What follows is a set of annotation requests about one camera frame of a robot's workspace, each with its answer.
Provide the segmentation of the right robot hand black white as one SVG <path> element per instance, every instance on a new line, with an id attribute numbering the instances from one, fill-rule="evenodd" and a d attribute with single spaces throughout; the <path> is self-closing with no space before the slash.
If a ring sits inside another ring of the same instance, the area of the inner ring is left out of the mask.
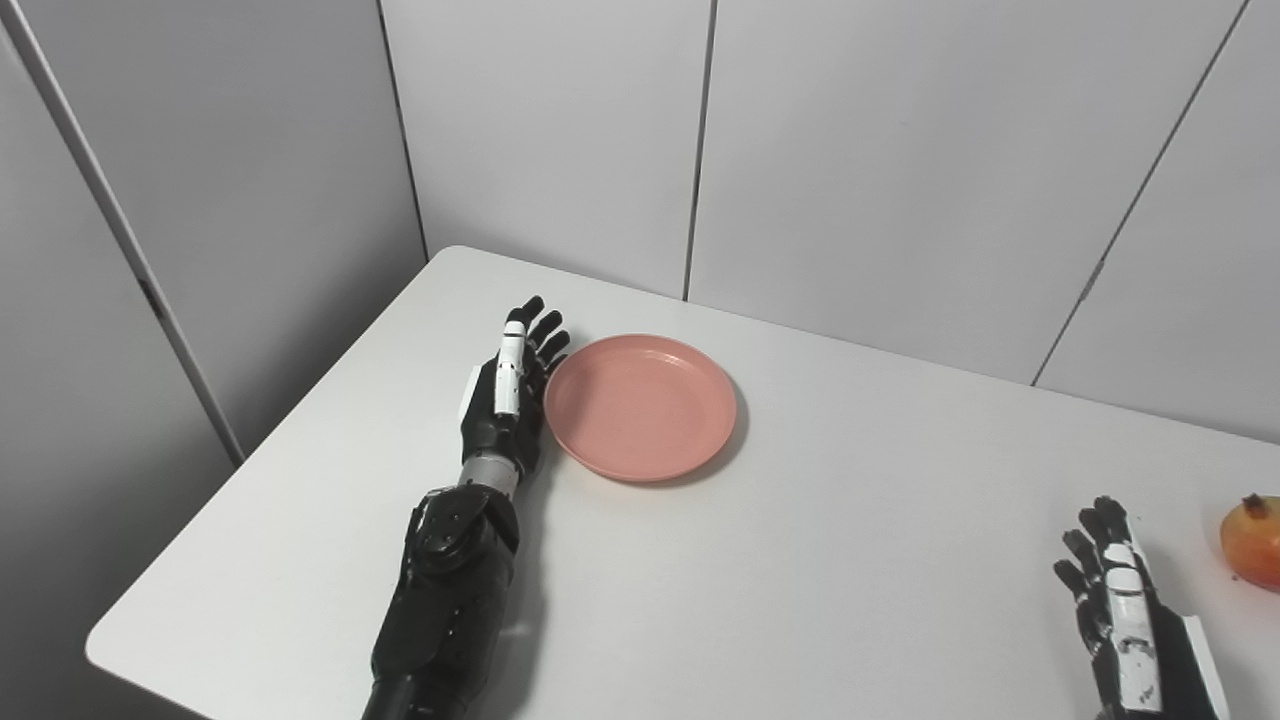
<path id="1" fill-rule="evenodd" d="M 1097 497 L 1065 530 L 1070 559 L 1053 564 L 1075 603 L 1091 656 L 1100 719 L 1229 719 L 1202 621 L 1160 597 L 1124 506 Z"/>

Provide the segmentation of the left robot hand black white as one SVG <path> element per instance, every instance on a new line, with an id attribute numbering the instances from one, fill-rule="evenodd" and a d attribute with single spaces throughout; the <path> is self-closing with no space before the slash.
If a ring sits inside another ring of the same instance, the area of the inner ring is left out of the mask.
<path id="1" fill-rule="evenodd" d="M 545 425 L 545 392 L 567 357 L 563 316 L 535 295 L 506 318 L 495 355 L 479 366 L 460 430 L 462 460 L 497 456 L 520 478 L 536 469 Z"/>

